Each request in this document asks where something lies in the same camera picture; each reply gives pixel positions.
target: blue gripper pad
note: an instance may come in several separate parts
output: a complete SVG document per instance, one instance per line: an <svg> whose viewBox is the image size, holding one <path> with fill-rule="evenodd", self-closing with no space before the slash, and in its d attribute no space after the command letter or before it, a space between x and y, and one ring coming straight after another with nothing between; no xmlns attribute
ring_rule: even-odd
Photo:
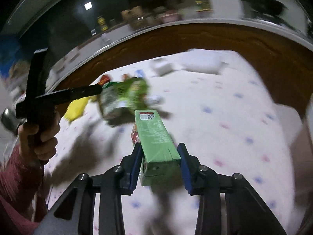
<svg viewBox="0 0 313 235"><path fill-rule="evenodd" d="M188 191L189 194L192 192L192 184L191 184L191 171L188 165L189 161L187 160L190 158L189 153L186 149L184 143L180 143L177 147L177 152L180 155L180 170L182 173L182 179L184 181L185 189Z"/></svg>
<svg viewBox="0 0 313 235"><path fill-rule="evenodd" d="M142 161L143 156L144 156L140 143L136 143L135 148L137 148L136 149L136 157L135 157L133 169L131 171L130 184L129 184L129 189L132 191L136 189L139 171L140 171L140 166L141 166L141 161Z"/></svg>

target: white bedsheet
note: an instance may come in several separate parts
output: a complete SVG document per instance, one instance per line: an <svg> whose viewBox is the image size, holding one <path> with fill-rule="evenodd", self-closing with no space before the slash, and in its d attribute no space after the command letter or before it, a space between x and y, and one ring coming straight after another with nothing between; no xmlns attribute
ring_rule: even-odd
<svg viewBox="0 0 313 235"><path fill-rule="evenodd" d="M243 174L286 228L293 207L293 171L273 100L247 61L233 51L220 53L225 66L219 75L181 70L177 63L181 53L166 57L175 62L176 71L163 77L154 76L149 60L107 74L120 81L124 73L133 75L142 69L151 85L150 93L164 96L164 104L156 108L167 114L162 121L175 143L185 143L191 155L217 173ZM52 176L47 180L52 181L48 208L78 174L104 173L133 149L133 124L110 127L96 103L89 103L84 116L70 125L64 118L60 125L57 154L45 166L46 175ZM138 182L132 196L122 196L122 205L127 235L148 231L194 234L198 197L189 196L184 187L160 194Z"/></svg>

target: green juice carton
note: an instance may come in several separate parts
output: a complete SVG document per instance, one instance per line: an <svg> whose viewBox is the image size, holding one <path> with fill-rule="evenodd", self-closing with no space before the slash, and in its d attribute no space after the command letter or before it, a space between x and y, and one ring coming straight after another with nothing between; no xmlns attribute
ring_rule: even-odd
<svg viewBox="0 0 313 235"><path fill-rule="evenodd" d="M144 158L140 168L142 186L159 184L179 167L180 156L156 110L136 110L131 133L133 144L141 142Z"/></svg>

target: human hand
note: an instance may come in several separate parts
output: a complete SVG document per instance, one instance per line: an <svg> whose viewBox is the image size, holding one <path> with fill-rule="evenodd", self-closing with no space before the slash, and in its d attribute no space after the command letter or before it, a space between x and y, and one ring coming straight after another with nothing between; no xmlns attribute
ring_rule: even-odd
<svg viewBox="0 0 313 235"><path fill-rule="evenodd" d="M18 137L20 141L18 152L25 164L28 165L37 159L49 160L55 155L55 146L58 141L54 136L60 131L59 123L60 114L56 112L54 124L51 128L41 133L40 140L42 141L42 144L35 147L35 149L29 147L28 136L35 135L39 131L39 126L26 122L18 128Z"/></svg>

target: metal screw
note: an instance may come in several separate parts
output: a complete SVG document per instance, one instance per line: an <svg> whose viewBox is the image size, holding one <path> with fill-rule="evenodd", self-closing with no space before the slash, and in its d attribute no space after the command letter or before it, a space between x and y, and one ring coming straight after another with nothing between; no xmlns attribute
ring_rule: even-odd
<svg viewBox="0 0 313 235"><path fill-rule="evenodd" d="M89 178L89 175L87 173L82 173L78 175L79 180L85 180L87 178Z"/></svg>
<svg viewBox="0 0 313 235"><path fill-rule="evenodd" d="M198 168L200 171L207 171L209 169L208 166L205 166L205 165L200 165L199 168Z"/></svg>
<svg viewBox="0 0 313 235"><path fill-rule="evenodd" d="M235 173L234 178L235 179L242 179L242 175L240 173Z"/></svg>
<svg viewBox="0 0 313 235"><path fill-rule="evenodd" d="M121 172L122 170L123 170L123 167L120 166L120 165L117 165L117 166L115 166L115 167L113 168L113 171L114 171L114 172Z"/></svg>

